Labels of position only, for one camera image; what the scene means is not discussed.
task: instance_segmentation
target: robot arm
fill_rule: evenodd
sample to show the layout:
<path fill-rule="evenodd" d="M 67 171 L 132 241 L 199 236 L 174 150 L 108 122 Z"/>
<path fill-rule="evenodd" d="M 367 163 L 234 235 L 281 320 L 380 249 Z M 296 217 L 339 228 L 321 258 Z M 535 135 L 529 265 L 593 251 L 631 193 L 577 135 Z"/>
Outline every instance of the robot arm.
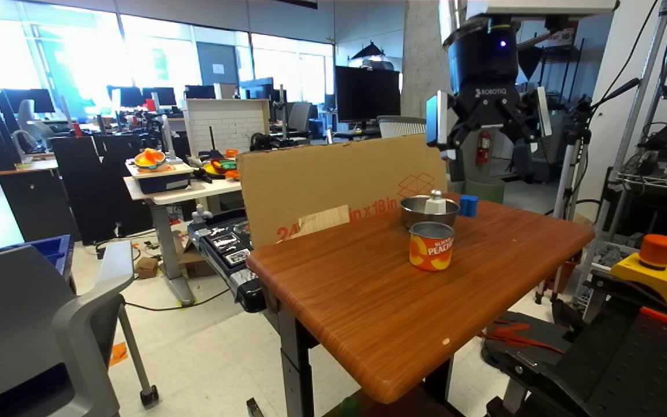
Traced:
<path fill-rule="evenodd" d="M 535 100 L 519 98 L 515 27 L 523 18 L 544 18 L 545 30 L 561 30 L 569 18 L 603 15 L 618 0 L 441 0 L 440 30 L 447 49 L 451 92 L 425 102 L 425 141 L 457 148 L 481 128 L 498 128 L 511 141 L 548 136 L 544 89 Z M 447 133 L 447 108 L 456 125 Z"/>

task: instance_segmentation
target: cardboard box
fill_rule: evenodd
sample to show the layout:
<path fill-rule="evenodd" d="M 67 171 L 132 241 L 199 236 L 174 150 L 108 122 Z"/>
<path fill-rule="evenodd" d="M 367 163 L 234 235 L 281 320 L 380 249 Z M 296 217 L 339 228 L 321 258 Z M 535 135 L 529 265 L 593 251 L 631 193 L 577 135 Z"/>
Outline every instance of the cardboard box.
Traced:
<path fill-rule="evenodd" d="M 314 214 L 352 223 L 400 208 L 400 198 L 447 190 L 447 170 L 423 135 L 302 147 L 237 158 L 255 249 L 294 239 Z"/>

